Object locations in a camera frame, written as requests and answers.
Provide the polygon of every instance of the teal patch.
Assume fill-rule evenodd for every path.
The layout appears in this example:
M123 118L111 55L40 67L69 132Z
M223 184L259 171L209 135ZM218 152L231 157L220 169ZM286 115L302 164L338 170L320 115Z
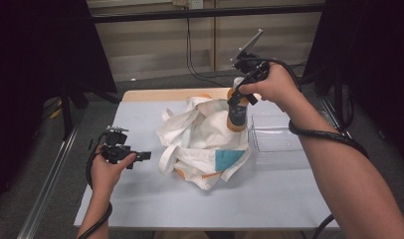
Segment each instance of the teal patch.
M239 160L244 152L244 150L215 150L215 170L226 170Z

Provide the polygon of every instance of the brown bottle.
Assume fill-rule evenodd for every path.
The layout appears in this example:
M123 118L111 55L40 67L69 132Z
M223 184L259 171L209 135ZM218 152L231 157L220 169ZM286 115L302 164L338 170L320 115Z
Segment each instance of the brown bottle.
M244 78L236 78L233 83L233 88L227 93L227 100L230 100L237 86L244 80ZM234 132L240 132L245 130L248 121L248 104L249 101L246 98L242 98L238 105L229 106L229 113L227 117L227 128Z

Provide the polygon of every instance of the clear plastic container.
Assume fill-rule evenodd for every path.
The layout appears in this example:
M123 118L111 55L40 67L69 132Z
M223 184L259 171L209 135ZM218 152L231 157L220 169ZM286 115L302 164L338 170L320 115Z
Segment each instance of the clear plastic container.
M256 164L271 169L310 168L287 115L253 114L250 143Z

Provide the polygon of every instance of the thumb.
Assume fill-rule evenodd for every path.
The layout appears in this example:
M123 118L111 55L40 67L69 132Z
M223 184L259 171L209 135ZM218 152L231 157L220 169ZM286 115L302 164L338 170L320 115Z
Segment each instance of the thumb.
M256 84L243 85L239 88L239 92L244 95L253 94L257 92L257 86Z
M129 166L135 159L136 159L136 153L133 152L128 156L126 156L118 165L120 166L121 170L123 170L127 166Z

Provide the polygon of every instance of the white tote bag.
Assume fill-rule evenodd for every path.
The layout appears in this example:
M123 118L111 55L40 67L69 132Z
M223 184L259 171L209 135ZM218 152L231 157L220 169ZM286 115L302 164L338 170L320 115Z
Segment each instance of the white tote bag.
M183 114L163 112L164 125L156 132L163 152L158 169L175 169L185 180L209 190L222 178L233 175L249 158L248 131L227 128L225 100L189 98Z

